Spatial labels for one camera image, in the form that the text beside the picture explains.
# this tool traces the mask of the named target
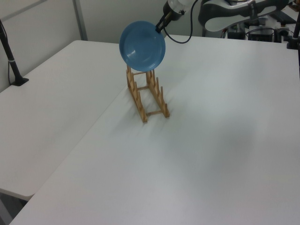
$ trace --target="wall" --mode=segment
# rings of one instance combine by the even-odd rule
[[[6,20],[20,11],[38,5],[45,0],[1,0],[0,2],[0,19]]]
[[[166,0],[79,0],[89,41],[118,43],[125,27],[137,20],[157,24],[163,15]],[[194,36],[201,36],[198,22],[201,0],[194,8]],[[170,34],[189,35],[190,16],[171,22]]]
[[[72,0],[47,0],[3,21],[3,25],[21,75],[80,40]],[[0,45],[0,92],[8,87],[7,69],[8,60]]]

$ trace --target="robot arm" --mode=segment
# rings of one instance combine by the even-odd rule
[[[168,0],[164,5],[164,16],[156,25],[160,32],[170,21],[178,20],[188,12],[195,0]],[[282,10],[293,0],[248,0],[231,6],[230,0],[202,0],[198,20],[209,31],[219,31],[230,25],[254,20],[276,10]]]

